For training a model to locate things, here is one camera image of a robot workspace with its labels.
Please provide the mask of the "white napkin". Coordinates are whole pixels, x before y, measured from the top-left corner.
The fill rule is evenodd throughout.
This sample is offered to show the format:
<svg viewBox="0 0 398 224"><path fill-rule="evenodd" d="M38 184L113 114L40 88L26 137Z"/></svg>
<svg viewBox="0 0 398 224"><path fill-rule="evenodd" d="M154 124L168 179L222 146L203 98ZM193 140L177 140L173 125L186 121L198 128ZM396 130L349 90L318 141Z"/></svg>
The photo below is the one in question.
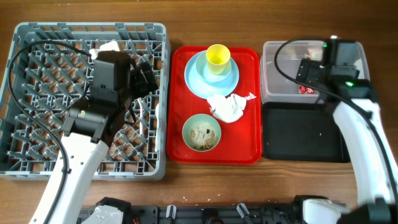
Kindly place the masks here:
<svg viewBox="0 0 398 224"><path fill-rule="evenodd" d="M207 98L210 106L210 113L217 119L225 123L233 123L239 120L249 100L255 99L252 93L249 96L239 96L232 93L229 97L223 95L214 95Z"/></svg>

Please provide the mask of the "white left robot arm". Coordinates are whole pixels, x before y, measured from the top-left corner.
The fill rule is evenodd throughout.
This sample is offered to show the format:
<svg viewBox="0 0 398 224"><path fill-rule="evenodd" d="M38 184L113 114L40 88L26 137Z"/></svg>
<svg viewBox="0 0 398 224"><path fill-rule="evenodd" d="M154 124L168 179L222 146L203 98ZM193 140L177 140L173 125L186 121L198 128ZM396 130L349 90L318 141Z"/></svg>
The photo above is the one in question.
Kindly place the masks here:
<svg viewBox="0 0 398 224"><path fill-rule="evenodd" d="M147 63L95 62L88 98L68 110L60 152L31 223L75 223L92 178L124 126L132 104L154 91L167 94L168 77L159 80Z"/></svg>

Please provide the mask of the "green bowl with food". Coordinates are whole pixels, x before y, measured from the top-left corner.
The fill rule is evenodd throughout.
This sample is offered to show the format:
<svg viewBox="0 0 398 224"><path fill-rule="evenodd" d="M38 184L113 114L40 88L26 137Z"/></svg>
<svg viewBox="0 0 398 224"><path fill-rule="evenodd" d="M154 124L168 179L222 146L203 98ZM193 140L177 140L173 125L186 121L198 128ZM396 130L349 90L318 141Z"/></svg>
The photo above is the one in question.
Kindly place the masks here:
<svg viewBox="0 0 398 224"><path fill-rule="evenodd" d="M191 150L208 152L220 142L221 126L208 114L195 114L184 123L182 137Z"/></svg>

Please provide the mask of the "red snack wrapper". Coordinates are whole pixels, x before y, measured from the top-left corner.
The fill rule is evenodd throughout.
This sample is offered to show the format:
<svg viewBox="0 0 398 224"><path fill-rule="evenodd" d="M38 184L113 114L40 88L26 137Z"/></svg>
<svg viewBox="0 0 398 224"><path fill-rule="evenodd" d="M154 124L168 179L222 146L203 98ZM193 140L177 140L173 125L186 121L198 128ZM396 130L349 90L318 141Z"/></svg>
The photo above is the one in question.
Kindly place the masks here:
<svg viewBox="0 0 398 224"><path fill-rule="evenodd" d="M301 95L313 95L313 94L315 94L315 90L313 90L313 89L311 89L311 88L309 88L307 86L304 86L304 85L300 85L299 86L298 92Z"/></svg>

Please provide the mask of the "white plastic spoon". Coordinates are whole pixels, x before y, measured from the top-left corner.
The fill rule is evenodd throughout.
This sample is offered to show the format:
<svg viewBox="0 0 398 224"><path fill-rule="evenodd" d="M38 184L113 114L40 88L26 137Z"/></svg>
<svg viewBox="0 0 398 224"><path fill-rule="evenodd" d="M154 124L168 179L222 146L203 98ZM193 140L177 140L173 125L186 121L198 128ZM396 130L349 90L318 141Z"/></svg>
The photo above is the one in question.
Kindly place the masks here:
<svg viewBox="0 0 398 224"><path fill-rule="evenodd" d="M156 118L156 123L157 123L157 127L159 127L160 121L159 121L159 103L156 105L155 107L155 118Z"/></svg>

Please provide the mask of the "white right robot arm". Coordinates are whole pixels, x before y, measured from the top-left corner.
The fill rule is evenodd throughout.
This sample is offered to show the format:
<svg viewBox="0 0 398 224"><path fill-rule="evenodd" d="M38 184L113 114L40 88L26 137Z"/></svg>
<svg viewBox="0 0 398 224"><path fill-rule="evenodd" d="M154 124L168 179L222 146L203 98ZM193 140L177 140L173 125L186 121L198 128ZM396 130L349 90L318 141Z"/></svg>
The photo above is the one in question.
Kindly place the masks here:
<svg viewBox="0 0 398 224"><path fill-rule="evenodd" d="M349 210L327 199L306 199L305 223L397 223L397 164L381 123L369 77L355 60L303 59L295 81L319 91L348 149L358 191Z"/></svg>

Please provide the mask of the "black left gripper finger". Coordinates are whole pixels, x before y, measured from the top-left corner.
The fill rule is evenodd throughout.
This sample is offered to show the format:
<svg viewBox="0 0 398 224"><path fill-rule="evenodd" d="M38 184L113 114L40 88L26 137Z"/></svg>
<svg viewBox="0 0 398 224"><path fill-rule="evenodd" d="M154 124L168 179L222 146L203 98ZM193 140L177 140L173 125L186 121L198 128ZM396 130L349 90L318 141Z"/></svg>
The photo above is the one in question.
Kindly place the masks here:
<svg viewBox="0 0 398 224"><path fill-rule="evenodd" d="M133 68L130 71L129 82L134 98L142 98L146 95L146 83L141 77L141 71Z"/></svg>
<svg viewBox="0 0 398 224"><path fill-rule="evenodd" d="M149 62L142 62L139 64L139 70L141 71L141 77L146 83L146 93L156 91L159 86L155 79L152 67Z"/></svg>

